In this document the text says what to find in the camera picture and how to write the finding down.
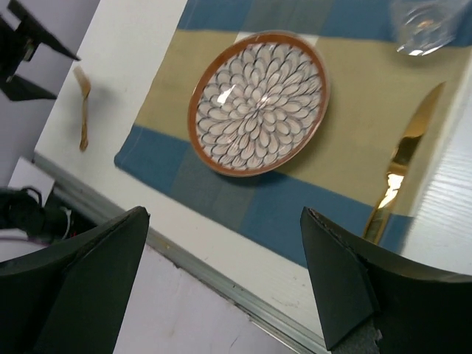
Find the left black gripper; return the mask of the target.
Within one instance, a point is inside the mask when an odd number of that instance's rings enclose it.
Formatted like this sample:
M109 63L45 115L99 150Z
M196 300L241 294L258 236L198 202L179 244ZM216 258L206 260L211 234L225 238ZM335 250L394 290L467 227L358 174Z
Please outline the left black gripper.
M52 92L19 75L14 75L21 61L30 61L39 45L75 61L81 59L66 48L20 1L11 0L7 9L19 20L13 29L1 17L1 91L13 102L56 100Z

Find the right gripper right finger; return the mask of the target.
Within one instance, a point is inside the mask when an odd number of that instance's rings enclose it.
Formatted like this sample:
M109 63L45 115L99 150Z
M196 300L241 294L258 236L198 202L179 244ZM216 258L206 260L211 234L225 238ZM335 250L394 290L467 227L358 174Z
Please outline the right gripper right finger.
M329 351L471 351L470 276L390 252L310 208L300 226Z

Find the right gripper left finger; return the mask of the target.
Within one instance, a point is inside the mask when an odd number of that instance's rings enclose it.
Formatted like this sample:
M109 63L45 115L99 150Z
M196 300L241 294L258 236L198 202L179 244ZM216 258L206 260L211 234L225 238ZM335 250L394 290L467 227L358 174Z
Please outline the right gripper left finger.
M137 206L1 263L2 353L112 353L145 247Z

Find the gold fork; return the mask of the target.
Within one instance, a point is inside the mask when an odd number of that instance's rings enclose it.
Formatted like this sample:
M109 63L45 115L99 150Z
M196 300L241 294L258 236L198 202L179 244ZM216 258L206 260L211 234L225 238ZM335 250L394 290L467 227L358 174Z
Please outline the gold fork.
M89 94L91 92L91 82L88 76L86 75L86 73L83 71L83 69L80 66L76 66L73 69L73 73L82 94L82 107L81 107L82 123L81 123L81 137L80 137L79 149L81 152L84 152L89 144L89 141L88 141L88 116L89 116L88 99L89 99Z

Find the gold knife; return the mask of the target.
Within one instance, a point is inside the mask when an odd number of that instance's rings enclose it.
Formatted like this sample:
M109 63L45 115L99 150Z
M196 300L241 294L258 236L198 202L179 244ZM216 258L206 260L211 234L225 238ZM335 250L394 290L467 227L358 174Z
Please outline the gold knife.
M430 90L412 114L409 124L392 153L392 158L386 170L386 187L383 195L373 207L364 227L363 239L378 245L383 238L384 230L403 180L408 173L409 165L421 139L425 135L444 87L445 83L442 82Z

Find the blue beige placemat cloth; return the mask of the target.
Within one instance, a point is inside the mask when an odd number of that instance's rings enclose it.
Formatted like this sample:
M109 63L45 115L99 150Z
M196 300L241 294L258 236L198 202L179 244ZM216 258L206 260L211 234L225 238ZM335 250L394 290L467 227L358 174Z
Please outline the blue beige placemat cloth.
M397 251L431 153L471 59L471 14L447 47L397 52L389 1L189 1L115 165L180 204L300 265L310 207L361 235L416 107L444 83L381 245ZM295 32L321 53L331 84L312 141L274 172L225 177L197 156L187 132L192 92L228 46L256 32Z

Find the floral patterned ceramic bowl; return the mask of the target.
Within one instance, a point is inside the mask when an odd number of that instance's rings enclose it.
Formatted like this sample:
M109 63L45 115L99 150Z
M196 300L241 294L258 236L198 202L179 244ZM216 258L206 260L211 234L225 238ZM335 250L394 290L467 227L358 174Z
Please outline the floral patterned ceramic bowl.
M252 177L298 154L318 130L330 99L315 46L289 32L259 32L211 62L187 113L191 145L216 173Z

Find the clear drinking glass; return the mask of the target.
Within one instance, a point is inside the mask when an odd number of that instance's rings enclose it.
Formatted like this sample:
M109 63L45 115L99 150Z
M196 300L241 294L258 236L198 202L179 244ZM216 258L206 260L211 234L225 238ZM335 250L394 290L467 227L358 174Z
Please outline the clear drinking glass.
M422 57L450 44L470 1L392 1L390 15L396 51Z

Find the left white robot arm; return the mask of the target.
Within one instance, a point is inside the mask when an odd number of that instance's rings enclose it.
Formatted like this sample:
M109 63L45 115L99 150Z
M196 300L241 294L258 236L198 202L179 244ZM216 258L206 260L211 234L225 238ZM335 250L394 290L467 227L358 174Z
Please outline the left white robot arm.
M79 61L19 1L10 1L7 9L19 20L12 28L1 20L1 92L12 102L56 100L52 92L16 74L22 62L32 60L43 44L53 51ZM71 212L65 208L44 206L41 192L34 187L1 188L1 229L19 229L30 240L51 243L68 237Z

